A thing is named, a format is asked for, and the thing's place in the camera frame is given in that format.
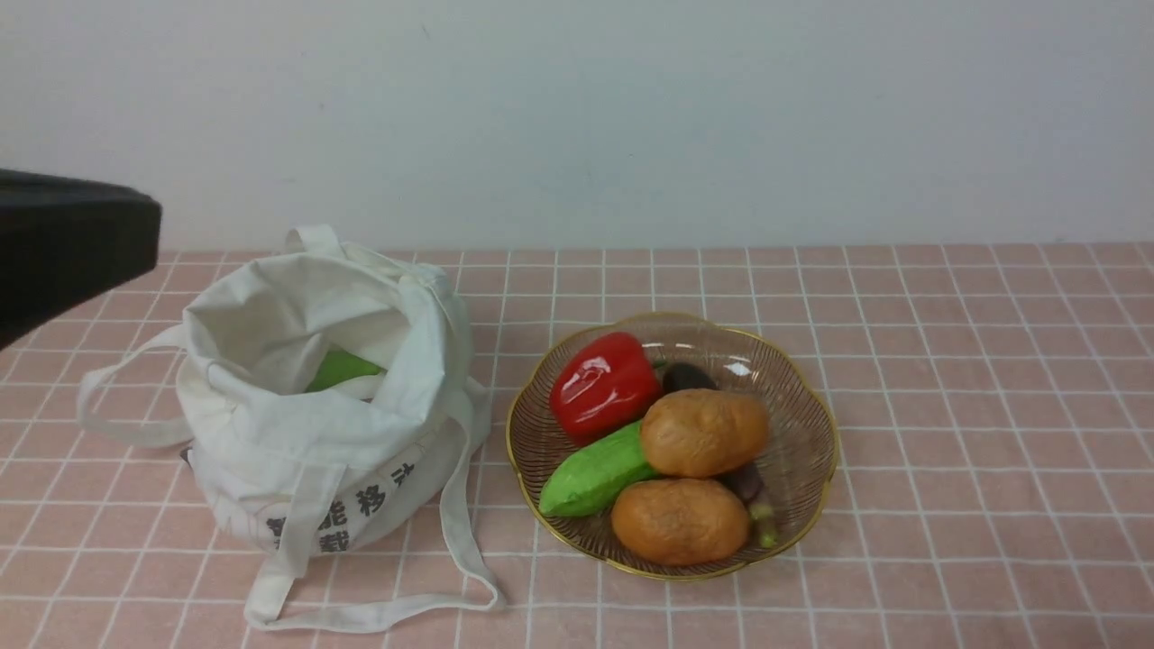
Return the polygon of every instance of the woven bowl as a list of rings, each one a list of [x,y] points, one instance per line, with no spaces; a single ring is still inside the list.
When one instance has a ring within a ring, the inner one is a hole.
[[[636,557],[617,542],[608,510],[580,519],[541,515],[538,509],[541,488],[561,462],[577,450],[549,410],[549,390],[578,350],[610,331],[637,336],[651,363],[692,363],[705,370],[721,389],[757,395],[765,402],[773,434],[757,458],[757,468],[773,501],[778,529],[774,547],[754,545],[751,535],[750,544],[728,559],[687,567],[659,566]],[[789,549],[822,514],[838,463],[833,417],[785,352],[752,334],[672,313],[651,313],[594,327],[557,343],[514,400],[505,442],[529,508],[554,536],[628,573],[669,581],[725,575]]]

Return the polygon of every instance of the white canvas bag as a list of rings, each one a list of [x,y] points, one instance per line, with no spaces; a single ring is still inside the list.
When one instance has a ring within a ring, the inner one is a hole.
[[[342,244],[327,226],[293,230],[287,249],[219,279],[181,324],[85,374],[81,426],[144,447],[192,441],[187,460],[217,524],[268,554],[245,606],[254,627],[375,633],[432,609],[503,607],[465,502],[489,403],[467,374],[464,303],[441,269]],[[331,345],[387,372],[302,394]],[[165,346],[187,351],[177,375],[182,419],[127,425],[92,413],[103,381]],[[309,557],[383,537],[442,487],[445,545],[488,602],[415,595],[277,619]]]

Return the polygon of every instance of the red bell pepper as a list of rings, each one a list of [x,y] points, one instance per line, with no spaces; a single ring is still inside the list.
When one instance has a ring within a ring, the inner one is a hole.
[[[615,331],[574,356],[553,385],[549,406],[569,439],[587,446],[640,419],[660,397],[640,341]]]

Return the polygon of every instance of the purple eggplant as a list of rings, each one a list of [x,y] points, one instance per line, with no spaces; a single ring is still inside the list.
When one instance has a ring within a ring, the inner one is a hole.
[[[718,389],[717,383],[700,367],[688,363],[674,363],[666,367],[661,378],[665,394],[688,389]],[[773,524],[773,503],[752,462],[739,467],[728,473],[718,476],[718,480],[736,494],[745,503],[749,520],[757,536],[757,545],[773,547],[778,540],[778,531]]]

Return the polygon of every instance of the brown potato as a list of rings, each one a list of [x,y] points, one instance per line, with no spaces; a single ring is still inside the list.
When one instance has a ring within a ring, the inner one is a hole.
[[[659,473],[709,478],[752,462],[770,441],[770,413],[757,398],[681,390],[650,406],[642,452]]]
[[[622,545],[662,566],[725,559],[749,537],[745,507],[714,480],[637,483],[617,497],[610,520]]]

